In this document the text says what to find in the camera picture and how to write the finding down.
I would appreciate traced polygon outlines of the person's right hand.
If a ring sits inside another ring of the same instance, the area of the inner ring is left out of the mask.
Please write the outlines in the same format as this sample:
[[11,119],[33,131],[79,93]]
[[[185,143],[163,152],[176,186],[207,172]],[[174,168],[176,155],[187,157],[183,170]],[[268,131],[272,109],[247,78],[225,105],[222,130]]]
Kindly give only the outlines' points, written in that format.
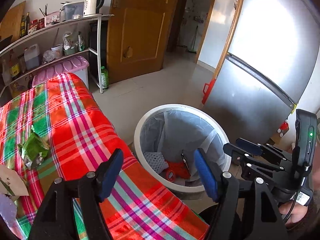
[[[279,207],[279,212],[282,215],[286,215],[289,212],[292,203],[293,203],[293,201],[289,201],[285,204],[282,204]],[[302,206],[302,205],[296,203],[291,211],[291,215],[290,215],[289,219],[285,223],[286,227],[288,228],[289,226],[298,223],[300,220],[302,220],[304,218],[304,216],[307,214],[307,212],[308,212],[307,206]]]

